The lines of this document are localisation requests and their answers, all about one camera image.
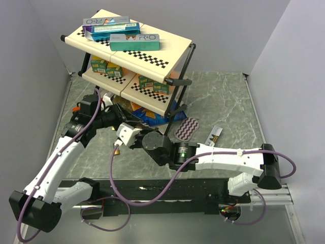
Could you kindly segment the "long-shackle brass padlock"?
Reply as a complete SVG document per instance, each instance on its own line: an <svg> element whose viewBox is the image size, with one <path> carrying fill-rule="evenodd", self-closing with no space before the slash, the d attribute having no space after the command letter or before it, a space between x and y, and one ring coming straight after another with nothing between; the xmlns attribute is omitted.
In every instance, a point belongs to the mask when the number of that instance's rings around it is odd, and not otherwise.
<svg viewBox="0 0 325 244"><path fill-rule="evenodd" d="M115 155L115 156L120 155L120 150L119 150L119 148L117 148L117 149L114 150L114 155Z"/></svg>

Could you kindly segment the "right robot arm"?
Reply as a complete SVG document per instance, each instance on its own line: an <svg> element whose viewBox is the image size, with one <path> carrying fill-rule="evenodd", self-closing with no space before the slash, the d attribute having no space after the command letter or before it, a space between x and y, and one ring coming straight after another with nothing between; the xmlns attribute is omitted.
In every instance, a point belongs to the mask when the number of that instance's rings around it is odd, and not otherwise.
<svg viewBox="0 0 325 244"><path fill-rule="evenodd" d="M142 148L160 166L172 170L221 169L238 171L222 189L226 202L234 202L247 191L258 187L266 190L281 188L278 156L270 144L254 149L230 149L207 146L201 143L173 143L159 131L123 130L122 142L129 148Z"/></svg>

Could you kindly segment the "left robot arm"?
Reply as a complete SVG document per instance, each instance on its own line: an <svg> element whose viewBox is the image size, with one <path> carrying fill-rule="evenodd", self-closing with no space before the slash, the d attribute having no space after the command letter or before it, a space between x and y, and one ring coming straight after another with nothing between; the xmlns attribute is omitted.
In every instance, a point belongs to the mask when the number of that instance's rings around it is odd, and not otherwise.
<svg viewBox="0 0 325 244"><path fill-rule="evenodd" d="M138 121L119 104L102 107L98 95L86 95L73 109L70 121L64 126L55 150L37 176L23 191L14 191L9 203L17 220L17 227L30 225L38 231L50 232L61 216L73 206L104 203L99 182L79 179L72 187L56 194L66 171L82 153L98 129Z"/></svg>

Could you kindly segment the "brown flat packet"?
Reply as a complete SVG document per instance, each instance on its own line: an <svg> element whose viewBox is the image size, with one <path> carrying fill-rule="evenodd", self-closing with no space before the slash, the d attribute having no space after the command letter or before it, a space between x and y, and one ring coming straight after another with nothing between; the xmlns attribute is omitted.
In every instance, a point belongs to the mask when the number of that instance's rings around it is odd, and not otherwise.
<svg viewBox="0 0 325 244"><path fill-rule="evenodd" d="M125 109L129 113L133 113L131 102L129 100L122 98L120 96L115 96L113 98L113 103L119 104L123 109Z"/></svg>

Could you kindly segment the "blue snack bag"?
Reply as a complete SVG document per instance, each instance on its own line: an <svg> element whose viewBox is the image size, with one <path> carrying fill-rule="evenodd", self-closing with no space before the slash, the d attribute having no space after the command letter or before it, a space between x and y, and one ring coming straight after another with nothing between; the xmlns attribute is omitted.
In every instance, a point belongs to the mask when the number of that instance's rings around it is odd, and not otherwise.
<svg viewBox="0 0 325 244"><path fill-rule="evenodd" d="M174 110L177 105L177 102L174 101L172 104L172 109ZM138 118L140 118L145 124L150 127L156 127L163 124L168 124L170 122L170 118L166 116L159 115L151 110L148 110L136 103L131 102L131 107L133 109L132 114ZM187 116L184 111L178 112L175 117L174 121L184 120Z"/></svg>

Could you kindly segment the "green carton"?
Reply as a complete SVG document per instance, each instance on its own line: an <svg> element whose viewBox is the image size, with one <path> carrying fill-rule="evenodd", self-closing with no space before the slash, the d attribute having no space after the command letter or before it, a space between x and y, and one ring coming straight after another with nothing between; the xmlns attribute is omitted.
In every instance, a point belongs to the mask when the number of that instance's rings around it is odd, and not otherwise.
<svg viewBox="0 0 325 244"><path fill-rule="evenodd" d="M159 82L154 81L152 89L153 89L153 92L157 93L157 94L168 95L170 92L170 86L166 82L159 83Z"/></svg>
<svg viewBox="0 0 325 244"><path fill-rule="evenodd" d="M106 74L109 77L117 77L121 78L123 77L123 68L119 65L116 65L112 62L108 62L107 67L106 67Z"/></svg>
<svg viewBox="0 0 325 244"><path fill-rule="evenodd" d="M108 61L93 55L91 58L90 64L91 64L93 72L106 73Z"/></svg>
<svg viewBox="0 0 325 244"><path fill-rule="evenodd" d="M138 74L138 82L140 88L152 87L154 81L148 77Z"/></svg>

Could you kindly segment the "purple wavy sponge pad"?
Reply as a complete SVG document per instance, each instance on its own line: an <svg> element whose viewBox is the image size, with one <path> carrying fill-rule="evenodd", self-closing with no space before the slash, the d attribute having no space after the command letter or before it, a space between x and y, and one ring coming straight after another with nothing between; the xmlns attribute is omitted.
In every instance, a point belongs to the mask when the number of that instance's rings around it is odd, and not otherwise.
<svg viewBox="0 0 325 244"><path fill-rule="evenodd" d="M182 121L175 131L175 137L180 141L188 142L199 127L200 124L197 119L188 117Z"/></svg>

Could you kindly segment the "green carton right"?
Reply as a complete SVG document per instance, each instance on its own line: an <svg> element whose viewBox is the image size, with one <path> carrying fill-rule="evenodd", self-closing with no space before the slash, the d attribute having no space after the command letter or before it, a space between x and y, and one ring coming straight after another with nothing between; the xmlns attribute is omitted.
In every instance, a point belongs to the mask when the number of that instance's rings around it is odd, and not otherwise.
<svg viewBox="0 0 325 244"><path fill-rule="evenodd" d="M166 82L159 83L159 82L154 81L152 89L153 89L153 92L157 93L157 94L168 95L170 92L170 86Z"/></svg>

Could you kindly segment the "green carton far left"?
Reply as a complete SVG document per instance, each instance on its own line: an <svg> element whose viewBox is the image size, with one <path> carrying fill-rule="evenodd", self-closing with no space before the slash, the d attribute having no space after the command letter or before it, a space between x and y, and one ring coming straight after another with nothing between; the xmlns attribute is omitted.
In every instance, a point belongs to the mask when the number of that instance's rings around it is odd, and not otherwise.
<svg viewBox="0 0 325 244"><path fill-rule="evenodd" d="M91 58L90 64L91 64L93 72L106 73L108 61L93 55Z"/></svg>

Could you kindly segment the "teal R&O box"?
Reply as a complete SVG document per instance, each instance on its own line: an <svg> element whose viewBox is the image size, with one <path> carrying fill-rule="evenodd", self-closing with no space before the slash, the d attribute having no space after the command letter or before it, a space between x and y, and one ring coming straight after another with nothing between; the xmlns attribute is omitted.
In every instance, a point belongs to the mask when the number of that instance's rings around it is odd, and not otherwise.
<svg viewBox="0 0 325 244"><path fill-rule="evenodd" d="M159 34L112 34L110 36L112 51L157 51L160 50Z"/></svg>

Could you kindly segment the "black R&O box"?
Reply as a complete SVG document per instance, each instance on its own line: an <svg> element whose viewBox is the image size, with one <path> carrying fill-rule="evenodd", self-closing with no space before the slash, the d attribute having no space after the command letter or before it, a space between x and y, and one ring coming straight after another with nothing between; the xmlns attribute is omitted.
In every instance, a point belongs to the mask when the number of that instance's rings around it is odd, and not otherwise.
<svg viewBox="0 0 325 244"><path fill-rule="evenodd" d="M223 128L219 126L214 126L205 142L205 145L214 147L222 130Z"/></svg>

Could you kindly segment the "blue toothpaste box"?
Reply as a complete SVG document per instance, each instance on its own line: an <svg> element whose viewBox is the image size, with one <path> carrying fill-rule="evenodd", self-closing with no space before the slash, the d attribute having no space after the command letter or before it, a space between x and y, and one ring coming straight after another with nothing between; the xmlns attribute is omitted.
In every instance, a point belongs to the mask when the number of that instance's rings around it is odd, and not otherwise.
<svg viewBox="0 0 325 244"><path fill-rule="evenodd" d="M109 40L112 34L137 35L140 34L138 22L110 25L96 25L91 31L85 31L84 37L91 41Z"/></svg>

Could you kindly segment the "purple R&O box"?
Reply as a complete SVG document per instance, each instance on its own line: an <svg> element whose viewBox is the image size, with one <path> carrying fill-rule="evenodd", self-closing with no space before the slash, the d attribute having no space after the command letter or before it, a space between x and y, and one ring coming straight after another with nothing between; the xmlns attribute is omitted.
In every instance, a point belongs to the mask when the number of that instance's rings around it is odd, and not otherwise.
<svg viewBox="0 0 325 244"><path fill-rule="evenodd" d="M82 28L84 31L90 32L93 26L129 23L129 22L130 22L130 18L128 16L85 18L83 19Z"/></svg>

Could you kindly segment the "black base frame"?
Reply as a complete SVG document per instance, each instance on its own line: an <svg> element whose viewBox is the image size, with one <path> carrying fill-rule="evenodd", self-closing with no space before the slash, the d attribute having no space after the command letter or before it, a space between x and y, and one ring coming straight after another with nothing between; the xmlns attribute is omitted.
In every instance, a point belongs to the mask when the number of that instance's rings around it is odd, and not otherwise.
<svg viewBox="0 0 325 244"><path fill-rule="evenodd" d="M148 202L162 193L168 179L116 179L114 183L121 195L132 202ZM120 200L104 201L104 216L135 214L177 214L202 212L217 215L219 207L229 204L248 204L252 194L230 196L226 190L227 178L179 178L166 193L149 206L126 207Z"/></svg>

